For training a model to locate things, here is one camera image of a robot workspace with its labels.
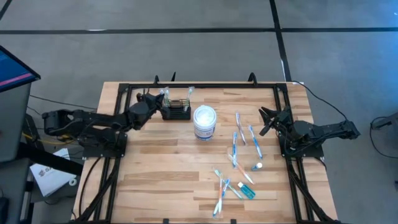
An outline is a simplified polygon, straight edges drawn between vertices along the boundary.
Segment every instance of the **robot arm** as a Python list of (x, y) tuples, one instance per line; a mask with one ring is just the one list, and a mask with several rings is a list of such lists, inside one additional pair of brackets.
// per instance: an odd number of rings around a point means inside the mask
[(264, 128), (260, 135), (265, 135), (270, 128), (274, 128), (280, 139), (285, 142), (283, 154), (306, 154), (306, 151), (316, 151), (326, 139), (356, 139), (360, 133), (352, 121), (342, 121), (336, 124), (317, 126), (306, 121), (294, 121), (290, 118), (290, 107), (283, 111), (272, 111), (265, 107), (259, 110), (264, 121)]
[(83, 157), (122, 157), (130, 129), (140, 130), (162, 107), (163, 94), (137, 94), (137, 103), (116, 115), (91, 113), (83, 110), (57, 110), (44, 113), (44, 132), (61, 141), (78, 141), (85, 148)]

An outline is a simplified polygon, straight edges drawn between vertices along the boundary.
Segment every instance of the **black metal frame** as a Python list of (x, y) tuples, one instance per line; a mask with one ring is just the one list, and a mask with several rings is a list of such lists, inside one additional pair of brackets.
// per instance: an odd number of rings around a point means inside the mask
[[(277, 111), (282, 110), (282, 105), (280, 102), (279, 92), (281, 91), (284, 96), (285, 106), (290, 106), (289, 95), (287, 91), (287, 85), (285, 83), (258, 83), (255, 74), (251, 73), (247, 83), (159, 83), (159, 78), (156, 76), (154, 83), (150, 84), (130, 84), (121, 83), (118, 88), (118, 95), (116, 98), (116, 105), (114, 113), (119, 113), (122, 105), (122, 96), (126, 94), (126, 100), (124, 102), (124, 111), (128, 110), (130, 106), (130, 100), (132, 97), (132, 91), (141, 88), (188, 88), (194, 86), (195, 88), (271, 88), (274, 92), (275, 104)], [(284, 142), (280, 141), (280, 147), (282, 148)], [(313, 199), (308, 191), (308, 185), (305, 178), (305, 171), (303, 165), (302, 157), (296, 157), (298, 174), (294, 170), (293, 160), (291, 157), (285, 157), (287, 172), (289, 175), (290, 190), (292, 193), (292, 202), (294, 206), (295, 219), (297, 223), (340, 223), (337, 220), (333, 220), (326, 215), (326, 213), (319, 207), (316, 201)], [(114, 167), (111, 174), (108, 176), (110, 158), (106, 158), (103, 165), (103, 171), (101, 176), (101, 182), (99, 187), (98, 195), (94, 198), (93, 202), (83, 213), (83, 217), (78, 218), (78, 222), (84, 222), (88, 220), (88, 217), (94, 212), (93, 221), (94, 222), (108, 222), (110, 223), (113, 212), (113, 204), (116, 194), (116, 185), (118, 182), (118, 172), (121, 159), (115, 159)], [(110, 187), (110, 194), (108, 198), (108, 207), (106, 209), (105, 220), (100, 220), (102, 199), (105, 192)], [(297, 193), (297, 188), (301, 191), (305, 200), (305, 208), (307, 212), (308, 220), (302, 218), (299, 197)], [(320, 221), (315, 221), (313, 213), (317, 215)]]

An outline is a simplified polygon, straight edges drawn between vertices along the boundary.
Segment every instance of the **paper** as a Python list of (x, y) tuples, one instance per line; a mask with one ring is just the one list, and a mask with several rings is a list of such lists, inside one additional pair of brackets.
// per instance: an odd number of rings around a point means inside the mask
[[(63, 148), (55, 152), (54, 155), (70, 160), (67, 148)], [(32, 171), (37, 185), (39, 186), (44, 197), (54, 193), (56, 190), (68, 183), (69, 180), (76, 177), (74, 174), (62, 172), (40, 164), (32, 165), (30, 170)]]

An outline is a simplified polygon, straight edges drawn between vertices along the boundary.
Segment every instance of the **computer screen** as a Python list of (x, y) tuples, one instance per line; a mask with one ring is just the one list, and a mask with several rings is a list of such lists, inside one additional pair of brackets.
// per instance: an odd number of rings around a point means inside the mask
[(40, 79), (40, 75), (0, 46), (0, 92)]

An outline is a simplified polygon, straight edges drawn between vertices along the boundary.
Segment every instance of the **gray floor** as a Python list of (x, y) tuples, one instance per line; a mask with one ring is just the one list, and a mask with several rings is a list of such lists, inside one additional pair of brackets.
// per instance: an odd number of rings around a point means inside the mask
[[(277, 0), (282, 27), (398, 26), (396, 1)], [(272, 27), (266, 0), (20, 0), (0, 29), (135, 29)], [(348, 223), (396, 223), (398, 160), (371, 146), (369, 123), (398, 111), (398, 33), (283, 34), (290, 72), (340, 108), (362, 135), (325, 143), (326, 164), (339, 219)], [(95, 107), (104, 81), (236, 81), (255, 72), (260, 81), (283, 81), (274, 33), (0, 35), (0, 44), (42, 76), (32, 94)], [(310, 96), (317, 124), (342, 117)], [(38, 111), (59, 105), (31, 98)], [(398, 156), (390, 128), (374, 133), (377, 146)], [(34, 223), (66, 222), (73, 199), (39, 204)]]

